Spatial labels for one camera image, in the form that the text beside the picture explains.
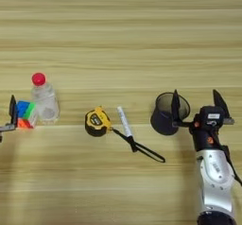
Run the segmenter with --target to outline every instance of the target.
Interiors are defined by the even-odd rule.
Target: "green block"
[[[36,104],[33,102],[30,102],[30,104],[25,112],[24,119],[28,119],[31,116],[32,111],[35,110],[35,108],[36,108]]]

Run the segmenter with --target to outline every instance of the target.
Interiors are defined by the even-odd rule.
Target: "plastic bottle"
[[[58,100],[52,85],[45,80],[43,73],[36,73],[32,77],[32,99],[36,103],[37,111],[44,124],[55,123],[60,115]]]

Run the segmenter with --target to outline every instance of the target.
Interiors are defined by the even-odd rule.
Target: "wood grain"
[[[236,121],[220,139],[242,174],[241,13],[242,0],[0,0],[1,122],[11,94],[30,99],[37,71],[61,111],[59,126],[4,136],[1,224],[196,224],[191,136],[163,137],[149,118],[162,92],[178,88],[192,118],[217,88]],[[97,105],[115,125],[122,105],[137,141],[167,164],[132,154],[113,133],[89,136],[83,116]]]

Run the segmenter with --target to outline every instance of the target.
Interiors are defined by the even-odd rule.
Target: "blue block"
[[[26,113],[26,110],[29,106],[30,102],[27,102],[27,101],[22,101],[20,100],[17,104],[17,109],[18,109],[18,116],[20,118],[24,117],[25,113]]]
[[[30,102],[20,100],[17,104],[18,109],[27,109],[29,106]]]

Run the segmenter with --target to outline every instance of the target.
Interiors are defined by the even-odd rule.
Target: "orange block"
[[[31,127],[31,125],[29,124],[29,122],[25,119],[22,119],[22,118],[18,118],[18,128],[33,129],[33,127]]]

